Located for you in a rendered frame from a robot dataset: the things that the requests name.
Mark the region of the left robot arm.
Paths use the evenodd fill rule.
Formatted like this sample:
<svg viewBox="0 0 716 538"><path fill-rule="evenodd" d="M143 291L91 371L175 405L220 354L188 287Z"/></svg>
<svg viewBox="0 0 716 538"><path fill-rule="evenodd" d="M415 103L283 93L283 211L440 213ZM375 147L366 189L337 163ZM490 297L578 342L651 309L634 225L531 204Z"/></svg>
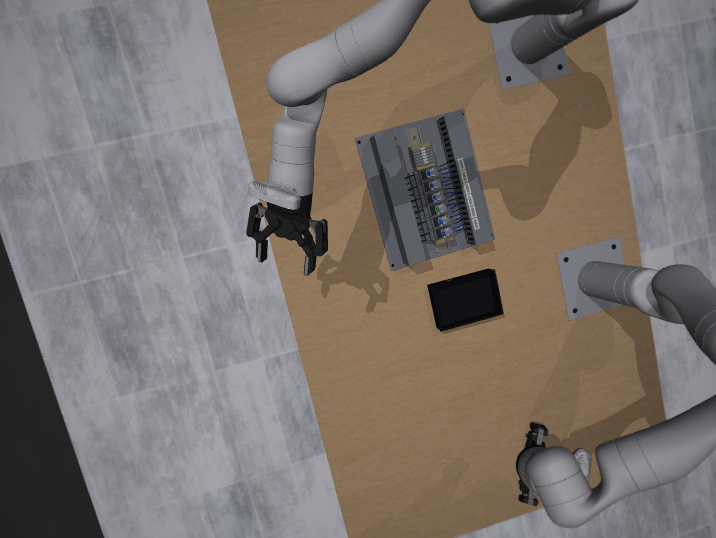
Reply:
<svg viewBox="0 0 716 538"><path fill-rule="evenodd" d="M591 261L580 270L578 284L588 296L684 324L716 365L716 287L698 268L677 264L658 271ZM561 446L529 448L518 472L553 523L575 528L625 497L683 478L715 449L716 395L664 422L598 445L601 481L595 488L588 484L592 455L583 448L573 453Z"/></svg>

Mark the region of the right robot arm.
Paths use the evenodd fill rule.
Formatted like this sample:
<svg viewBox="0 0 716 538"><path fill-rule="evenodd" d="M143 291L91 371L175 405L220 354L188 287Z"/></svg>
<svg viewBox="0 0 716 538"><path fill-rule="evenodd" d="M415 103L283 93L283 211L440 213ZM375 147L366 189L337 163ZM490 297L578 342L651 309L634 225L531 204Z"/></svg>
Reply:
<svg viewBox="0 0 716 538"><path fill-rule="evenodd" d="M271 66L266 85L284 106L272 131L268 182L248 194L287 209L313 192L316 133L327 88L388 60L404 43L430 0L380 0L325 37L293 50ZM534 64L596 27L626 13L638 0L469 0L476 17L499 23L531 16L511 39L514 56Z"/></svg>

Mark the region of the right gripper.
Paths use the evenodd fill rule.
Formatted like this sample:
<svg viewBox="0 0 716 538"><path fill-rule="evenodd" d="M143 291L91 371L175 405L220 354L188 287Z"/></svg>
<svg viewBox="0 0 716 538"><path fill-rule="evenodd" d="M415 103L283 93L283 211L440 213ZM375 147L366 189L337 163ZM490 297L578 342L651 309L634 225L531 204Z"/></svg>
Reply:
<svg viewBox="0 0 716 538"><path fill-rule="evenodd" d="M266 238L273 232L276 237L296 240L302 247L305 256L304 275L310 275L316 267L316 257L328 251L328 222L312 220L310 216L312 195L300 196L300 208L292 210L267 202L267 208L262 203L250 207L246 235L256 241L256 258L258 262L267 259L268 240ZM261 217L265 215L269 225L259 231ZM310 227L315 233L316 244L308 230ZM304 239L302 237L304 236Z"/></svg>

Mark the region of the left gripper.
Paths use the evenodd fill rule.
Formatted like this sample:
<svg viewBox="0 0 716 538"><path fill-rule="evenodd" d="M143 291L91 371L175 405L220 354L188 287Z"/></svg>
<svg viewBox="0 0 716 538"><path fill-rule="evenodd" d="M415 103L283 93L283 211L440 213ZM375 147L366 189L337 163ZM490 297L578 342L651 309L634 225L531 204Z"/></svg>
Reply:
<svg viewBox="0 0 716 538"><path fill-rule="evenodd" d="M517 470L518 476L519 476L518 462L519 462L521 455L527 449L532 448L532 447L544 447L545 448L545 443L542 441L542 439L543 439L543 437L546 437L549 433L548 429L544 425L531 422L529 426L530 426L531 431L528 431L528 434L526 433L525 437L527 437L527 440L526 440L525 448L519 453L517 460L516 460L516 470ZM520 478L520 476L519 476L519 478ZM522 491L522 495L520 494L518 497L519 501L526 503L526 504L537 506L538 499L537 499L537 496L534 496L534 492L531 491L523 483L521 478L518 481L518 484L520 485L519 486L520 491Z"/></svg>

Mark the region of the grey relay panel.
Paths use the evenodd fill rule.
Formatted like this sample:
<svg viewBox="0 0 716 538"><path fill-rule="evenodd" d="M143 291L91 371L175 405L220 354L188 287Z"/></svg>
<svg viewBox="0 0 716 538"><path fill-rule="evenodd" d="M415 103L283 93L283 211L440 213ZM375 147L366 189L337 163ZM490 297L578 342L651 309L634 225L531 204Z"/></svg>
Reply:
<svg viewBox="0 0 716 538"><path fill-rule="evenodd" d="M495 239L464 109L355 141L391 271ZM423 180L421 171L436 166L439 176ZM442 188L426 192L436 179ZM445 200L429 204L438 191ZM432 215L440 203L448 212ZM454 236L437 237L441 215Z"/></svg>

